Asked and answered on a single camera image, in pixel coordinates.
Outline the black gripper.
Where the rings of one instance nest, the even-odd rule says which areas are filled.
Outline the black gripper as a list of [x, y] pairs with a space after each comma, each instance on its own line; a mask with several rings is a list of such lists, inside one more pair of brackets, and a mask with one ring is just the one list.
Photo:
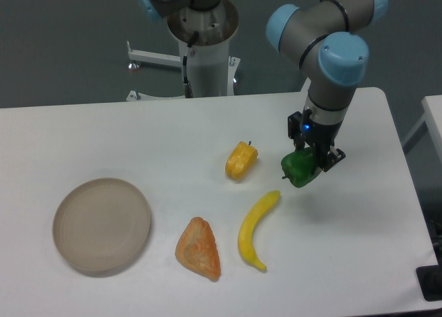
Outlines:
[[306, 143], [313, 149], [314, 176], [328, 172], [346, 158], [346, 154], [334, 143], [343, 121], [332, 121], [332, 124], [323, 124], [312, 108], [305, 108], [302, 113], [297, 111], [287, 118], [287, 134], [294, 143], [295, 151], [303, 150]]

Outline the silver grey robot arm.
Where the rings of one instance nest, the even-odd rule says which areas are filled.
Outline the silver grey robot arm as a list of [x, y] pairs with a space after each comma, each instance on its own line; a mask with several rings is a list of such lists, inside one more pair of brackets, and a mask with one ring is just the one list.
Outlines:
[[[239, 15], [229, 0], [140, 0], [151, 19], [166, 19], [179, 45], [184, 96], [225, 96], [229, 43]], [[301, 10], [280, 6], [269, 18], [266, 37], [310, 80], [303, 109], [287, 119], [294, 151], [281, 162], [284, 177], [301, 187], [345, 158], [335, 138], [369, 59], [357, 32], [382, 17], [388, 0], [319, 0]]]

